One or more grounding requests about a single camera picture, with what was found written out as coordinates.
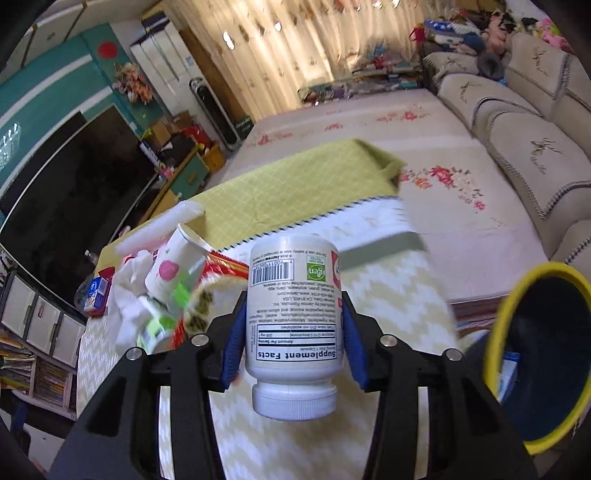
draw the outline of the stack of books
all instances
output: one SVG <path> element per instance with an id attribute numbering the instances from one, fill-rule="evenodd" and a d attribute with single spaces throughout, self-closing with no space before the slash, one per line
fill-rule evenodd
<path id="1" fill-rule="evenodd" d="M 29 393 L 35 356 L 14 335 L 0 328 L 0 387 Z"/>
<path id="2" fill-rule="evenodd" d="M 62 407 L 67 379 L 68 372 L 38 358 L 35 370 L 35 398 Z"/>

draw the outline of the pink flower pattern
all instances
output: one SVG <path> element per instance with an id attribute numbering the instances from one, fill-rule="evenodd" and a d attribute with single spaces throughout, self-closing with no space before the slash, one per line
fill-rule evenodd
<path id="1" fill-rule="evenodd" d="M 283 140 L 284 138 L 291 138 L 293 136 L 294 136 L 294 134 L 291 132 L 286 132 L 286 133 L 278 132 L 275 135 L 273 135 L 273 138 L 275 140 Z"/>
<path id="2" fill-rule="evenodd" d="M 273 142 L 273 140 L 271 140 L 269 138 L 269 135 L 262 135 L 261 139 L 256 143 L 257 145 L 259 145 L 259 147 L 263 146 L 263 145 L 267 145 L 268 143 Z"/>
<path id="3" fill-rule="evenodd" d="M 402 116 L 403 120 L 416 120 L 418 118 L 418 115 L 414 114 L 411 110 L 407 110 L 406 112 L 404 112 L 404 115 Z"/>
<path id="4" fill-rule="evenodd" d="M 404 112 L 400 112 L 400 110 L 394 110 L 392 112 L 388 112 L 385 115 L 377 117 L 375 119 L 376 122 L 405 122 L 405 121 L 415 121 L 417 118 L 425 118 L 429 116 L 429 113 L 421 112 L 422 107 L 419 105 L 413 105 L 410 110 L 405 110 Z"/>
<path id="5" fill-rule="evenodd" d="M 343 124 L 330 124 L 324 129 L 324 131 L 327 132 L 328 130 L 338 130 L 339 128 L 343 128 Z"/>
<path id="6" fill-rule="evenodd" d="M 403 170 L 398 176 L 400 182 L 411 181 L 421 190 L 432 186 L 429 178 L 436 178 L 448 190 L 457 191 L 457 197 L 465 204 L 471 205 L 476 209 L 476 213 L 486 209 L 486 204 L 482 201 L 484 195 L 474 186 L 470 170 L 461 168 L 445 168 L 441 165 L 435 165 L 433 168 L 421 170 Z"/>

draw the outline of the curtain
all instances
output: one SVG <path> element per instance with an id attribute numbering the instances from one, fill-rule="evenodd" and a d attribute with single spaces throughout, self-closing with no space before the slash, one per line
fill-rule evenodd
<path id="1" fill-rule="evenodd" d="M 410 59 L 426 0 L 167 0 L 255 119 L 301 106 L 299 88 L 350 76 L 383 44 Z"/>

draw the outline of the stuffed toy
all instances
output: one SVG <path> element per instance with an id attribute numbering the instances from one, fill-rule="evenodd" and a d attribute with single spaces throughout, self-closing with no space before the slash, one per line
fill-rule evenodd
<path id="1" fill-rule="evenodd" d="M 554 22 L 549 17 L 543 18 L 535 26 L 538 32 L 536 36 L 539 36 L 546 43 L 569 53 L 573 52 L 569 42 L 566 41 L 566 38 L 562 36 L 558 27 L 554 25 Z"/>
<path id="2" fill-rule="evenodd" d="M 482 33 L 486 51 L 496 53 L 499 57 L 502 57 L 505 53 L 506 39 L 507 31 L 503 23 L 503 15 L 501 13 L 492 14 L 488 28 Z"/>

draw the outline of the sofa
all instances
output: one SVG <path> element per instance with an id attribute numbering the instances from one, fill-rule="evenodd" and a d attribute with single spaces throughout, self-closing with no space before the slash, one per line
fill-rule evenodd
<path id="1" fill-rule="evenodd" d="M 428 84 L 503 170 L 548 259 L 591 280 L 591 80 L 543 40 L 516 33 L 509 46 L 506 85 L 444 52 L 425 56 Z"/>

